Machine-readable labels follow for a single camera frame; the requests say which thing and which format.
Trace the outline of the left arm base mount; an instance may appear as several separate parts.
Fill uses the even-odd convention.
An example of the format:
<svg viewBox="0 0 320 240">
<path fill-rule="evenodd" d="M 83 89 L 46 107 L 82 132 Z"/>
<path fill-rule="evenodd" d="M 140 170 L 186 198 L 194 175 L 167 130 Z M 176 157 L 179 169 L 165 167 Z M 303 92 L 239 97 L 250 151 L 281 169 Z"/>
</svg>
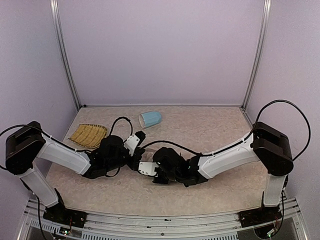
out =
<svg viewBox="0 0 320 240">
<path fill-rule="evenodd" d="M 87 215 L 84 211 L 50 207 L 45 209 L 43 218 L 70 227 L 84 228 Z"/>
</svg>

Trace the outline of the beige folding umbrella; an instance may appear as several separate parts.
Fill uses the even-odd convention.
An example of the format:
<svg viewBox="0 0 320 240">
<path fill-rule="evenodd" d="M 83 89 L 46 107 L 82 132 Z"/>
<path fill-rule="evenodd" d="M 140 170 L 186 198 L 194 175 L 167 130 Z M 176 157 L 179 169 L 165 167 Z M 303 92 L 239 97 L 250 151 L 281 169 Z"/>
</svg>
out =
<svg viewBox="0 0 320 240">
<path fill-rule="evenodd" d="M 153 155 L 155 154 L 155 152 L 157 151 L 156 149 L 153 149 L 151 147 L 147 147 L 144 149 L 145 152 L 141 155 L 141 162 L 148 162 L 148 163 L 152 163 L 153 162 Z"/>
</svg>

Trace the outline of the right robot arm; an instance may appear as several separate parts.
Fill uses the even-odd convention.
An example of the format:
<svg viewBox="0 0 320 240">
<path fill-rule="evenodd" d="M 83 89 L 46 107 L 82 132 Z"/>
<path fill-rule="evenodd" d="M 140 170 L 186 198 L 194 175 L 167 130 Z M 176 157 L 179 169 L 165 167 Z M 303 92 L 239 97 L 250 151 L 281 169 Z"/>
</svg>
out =
<svg viewBox="0 0 320 240">
<path fill-rule="evenodd" d="M 155 183 L 178 182 L 185 187 L 207 182 L 245 164 L 261 162 L 268 173 L 261 206 L 268 210 L 279 206 L 285 180 L 294 168 L 288 137 L 263 122 L 253 127 L 250 136 L 226 149 L 185 160 L 173 148 L 162 147 L 154 153 L 152 161 L 160 178 Z"/>
</svg>

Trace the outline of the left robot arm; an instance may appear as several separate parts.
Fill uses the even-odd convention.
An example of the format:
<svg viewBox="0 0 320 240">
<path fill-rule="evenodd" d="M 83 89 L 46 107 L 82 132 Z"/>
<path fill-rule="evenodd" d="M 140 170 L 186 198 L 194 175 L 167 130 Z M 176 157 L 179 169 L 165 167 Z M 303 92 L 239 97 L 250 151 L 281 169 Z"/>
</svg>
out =
<svg viewBox="0 0 320 240">
<path fill-rule="evenodd" d="M 144 150 L 140 148 L 146 135 L 143 131 L 132 133 L 123 140 L 117 135 L 103 138 L 93 151 L 77 150 L 45 133 L 39 122 L 16 126 L 17 131 L 5 141 L 5 168 L 20 178 L 45 206 L 46 213 L 65 216 L 65 207 L 60 193 L 52 188 L 34 164 L 43 159 L 74 171 L 87 179 L 111 177 L 123 166 L 137 171 Z"/>
</svg>

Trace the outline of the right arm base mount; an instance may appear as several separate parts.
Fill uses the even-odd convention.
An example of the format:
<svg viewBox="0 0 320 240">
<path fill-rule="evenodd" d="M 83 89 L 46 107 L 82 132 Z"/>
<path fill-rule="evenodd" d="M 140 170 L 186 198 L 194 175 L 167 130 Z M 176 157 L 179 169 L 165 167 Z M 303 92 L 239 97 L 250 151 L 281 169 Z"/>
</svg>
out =
<svg viewBox="0 0 320 240">
<path fill-rule="evenodd" d="M 281 219 L 282 213 L 280 207 L 265 207 L 261 206 L 258 208 L 240 211 L 238 213 L 239 221 L 242 228 L 260 225 Z"/>
</svg>

